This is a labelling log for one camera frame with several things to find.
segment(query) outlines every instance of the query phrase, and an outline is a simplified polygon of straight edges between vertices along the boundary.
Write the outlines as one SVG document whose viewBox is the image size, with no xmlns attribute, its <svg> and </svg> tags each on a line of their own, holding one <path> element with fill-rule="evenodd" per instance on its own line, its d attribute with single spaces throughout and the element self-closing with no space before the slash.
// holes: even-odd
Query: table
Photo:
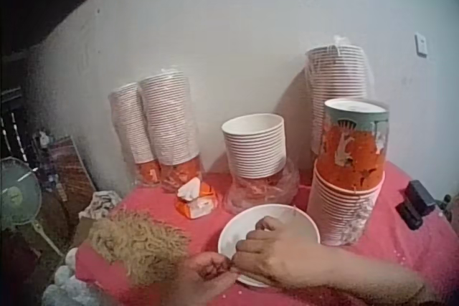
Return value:
<svg viewBox="0 0 459 306">
<path fill-rule="evenodd" d="M 410 178 L 391 163 L 386 165 L 386 180 L 364 235 L 346 249 L 367 257 L 395 262 L 418 271 L 438 293 L 446 295 L 459 285 L 459 238 L 449 223 L 435 209 L 424 218 L 417 231 L 410 231 L 399 217 L 395 206 L 403 200 L 402 192 Z M 226 191 L 231 177 L 209 174 L 206 181 L 219 191 Z M 309 187 L 301 186 L 295 205 L 306 209 Z M 174 208 L 174 195 L 162 189 L 137 188 L 120 204 L 125 209 L 147 211 L 152 217 L 184 229 L 191 237 L 190 251 L 217 250 L 219 233 L 232 218 L 218 208 L 212 214 L 196 220 L 188 220 Z M 155 305 L 156 291 L 151 287 L 134 287 L 126 277 L 120 263 L 109 265 L 87 243 L 77 252 L 76 276 L 93 282 L 124 305 Z M 342 292 L 315 288 L 292 292 L 251 290 L 236 284 L 210 305 L 364 305 L 360 300 Z"/>
</svg>

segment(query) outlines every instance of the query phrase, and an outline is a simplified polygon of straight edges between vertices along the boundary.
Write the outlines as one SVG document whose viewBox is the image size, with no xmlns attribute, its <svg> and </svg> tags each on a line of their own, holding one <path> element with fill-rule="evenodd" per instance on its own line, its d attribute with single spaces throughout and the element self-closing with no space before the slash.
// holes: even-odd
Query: paper bowl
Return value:
<svg viewBox="0 0 459 306">
<path fill-rule="evenodd" d="M 258 136 L 284 126 L 282 116 L 276 114 L 253 114 L 233 118 L 223 123 L 222 131 L 232 136 Z"/>
<path fill-rule="evenodd" d="M 231 259 L 236 253 L 236 243 L 245 239 L 247 233 L 255 229 L 256 223 L 265 216 L 272 216 L 284 224 L 295 221 L 295 226 L 304 226 L 306 237 L 315 242 L 321 242 L 316 224 L 304 211 L 285 204 L 264 204 L 247 209 L 228 222 L 220 234 L 218 252 Z M 269 287 L 244 275 L 241 275 L 237 280 L 252 287 Z"/>
</svg>

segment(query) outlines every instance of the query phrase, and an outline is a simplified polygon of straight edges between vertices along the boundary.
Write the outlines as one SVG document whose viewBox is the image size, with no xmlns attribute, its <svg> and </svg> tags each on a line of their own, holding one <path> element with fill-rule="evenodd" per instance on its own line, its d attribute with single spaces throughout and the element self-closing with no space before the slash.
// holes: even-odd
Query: tissue box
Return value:
<svg viewBox="0 0 459 306">
<path fill-rule="evenodd" d="M 196 219 L 201 216 L 210 214 L 218 205 L 217 193 L 207 183 L 199 181 L 193 178 L 190 182 L 185 184 L 182 188 L 189 189 L 192 186 L 191 191 L 182 192 L 179 189 L 179 194 L 176 201 L 176 210 L 187 217 L 188 219 Z"/>
</svg>

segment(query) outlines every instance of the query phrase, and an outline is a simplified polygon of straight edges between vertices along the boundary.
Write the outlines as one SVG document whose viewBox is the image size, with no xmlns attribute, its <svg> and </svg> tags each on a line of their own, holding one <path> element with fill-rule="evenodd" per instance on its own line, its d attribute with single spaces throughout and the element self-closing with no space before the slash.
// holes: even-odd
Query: plastic packaging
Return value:
<svg viewBox="0 0 459 306">
<path fill-rule="evenodd" d="M 197 126 L 188 78 L 176 69 L 140 81 L 148 135 L 167 190 L 176 191 L 201 175 Z"/>
<path fill-rule="evenodd" d="M 112 91 L 108 99 L 113 127 L 129 172 L 138 185 L 157 185 L 160 167 L 148 139 L 138 84 L 124 85 Z"/>
<path fill-rule="evenodd" d="M 74 247 L 69 250 L 65 256 L 65 265 L 67 265 L 73 272 L 76 270 L 76 255 L 78 248 Z"/>
<path fill-rule="evenodd" d="M 311 150 L 317 156 L 324 102 L 343 97 L 374 99 L 374 77 L 364 50 L 339 36 L 333 44 L 306 53 L 305 74 L 313 110 Z"/>
<path fill-rule="evenodd" d="M 248 179 L 233 174 L 224 198 L 224 207 L 233 214 L 261 204 L 291 204 L 298 192 L 300 177 L 291 159 L 273 176 Z"/>
</svg>

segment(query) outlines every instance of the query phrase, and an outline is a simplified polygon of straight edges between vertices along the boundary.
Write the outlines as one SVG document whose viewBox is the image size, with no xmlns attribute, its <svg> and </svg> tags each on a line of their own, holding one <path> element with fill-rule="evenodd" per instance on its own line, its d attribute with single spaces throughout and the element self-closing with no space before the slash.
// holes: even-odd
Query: white bowl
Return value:
<svg viewBox="0 0 459 306">
<path fill-rule="evenodd" d="M 218 252 L 228 258 L 236 253 L 236 243 L 245 239 L 248 232 L 255 229 L 256 223 L 265 216 L 281 220 L 284 224 L 294 221 L 294 226 L 304 226 L 304 235 L 321 242 L 321 236 L 314 221 L 304 211 L 285 204 L 264 204 L 252 207 L 232 218 L 223 228 L 218 240 Z M 241 275 L 239 282 L 253 287 L 268 287 L 262 282 Z"/>
</svg>

